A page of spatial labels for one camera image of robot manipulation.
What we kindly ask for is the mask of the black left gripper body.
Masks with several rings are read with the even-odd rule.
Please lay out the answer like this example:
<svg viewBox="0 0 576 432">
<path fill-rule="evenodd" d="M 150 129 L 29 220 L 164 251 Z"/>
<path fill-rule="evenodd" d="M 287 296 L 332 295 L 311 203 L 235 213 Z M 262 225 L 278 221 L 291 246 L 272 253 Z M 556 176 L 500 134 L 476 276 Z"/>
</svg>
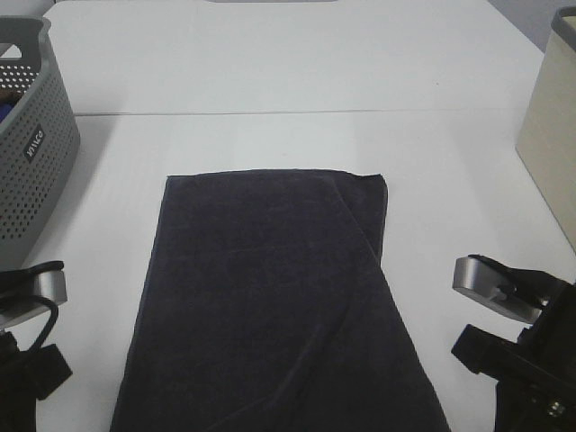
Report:
<svg viewBox="0 0 576 432">
<path fill-rule="evenodd" d="M 31 431 L 32 400 L 23 388 L 15 361 L 21 351 L 11 332 L 1 333 L 1 430 Z"/>
</svg>

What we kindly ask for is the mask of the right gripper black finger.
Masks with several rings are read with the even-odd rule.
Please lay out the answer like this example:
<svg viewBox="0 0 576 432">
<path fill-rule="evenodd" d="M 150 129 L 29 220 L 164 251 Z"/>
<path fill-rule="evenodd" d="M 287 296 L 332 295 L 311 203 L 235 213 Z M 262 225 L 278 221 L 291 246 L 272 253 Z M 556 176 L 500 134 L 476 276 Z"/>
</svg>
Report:
<svg viewBox="0 0 576 432">
<path fill-rule="evenodd" d="M 471 324 L 464 327 L 451 353 L 474 374 L 520 376 L 513 359 L 515 345 Z"/>
</svg>

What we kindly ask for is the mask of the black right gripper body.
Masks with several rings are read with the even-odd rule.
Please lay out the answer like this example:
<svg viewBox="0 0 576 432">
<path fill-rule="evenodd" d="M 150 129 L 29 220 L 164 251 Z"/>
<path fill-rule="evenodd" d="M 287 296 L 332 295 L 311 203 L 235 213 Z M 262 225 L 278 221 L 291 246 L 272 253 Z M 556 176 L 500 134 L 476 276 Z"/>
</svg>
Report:
<svg viewBox="0 0 576 432">
<path fill-rule="evenodd" d="M 575 429 L 575 286 L 557 284 L 496 386 L 496 431 Z"/>
</svg>

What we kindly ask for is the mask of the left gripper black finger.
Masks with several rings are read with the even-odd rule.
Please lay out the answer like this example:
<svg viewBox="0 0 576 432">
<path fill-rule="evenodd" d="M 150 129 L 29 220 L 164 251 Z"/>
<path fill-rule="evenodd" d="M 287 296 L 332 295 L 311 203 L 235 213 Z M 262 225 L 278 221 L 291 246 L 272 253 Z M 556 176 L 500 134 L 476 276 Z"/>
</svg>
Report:
<svg viewBox="0 0 576 432">
<path fill-rule="evenodd" d="M 71 375 L 66 359 L 55 344 L 42 347 L 26 363 L 26 378 L 38 401 L 46 400 Z"/>
</svg>

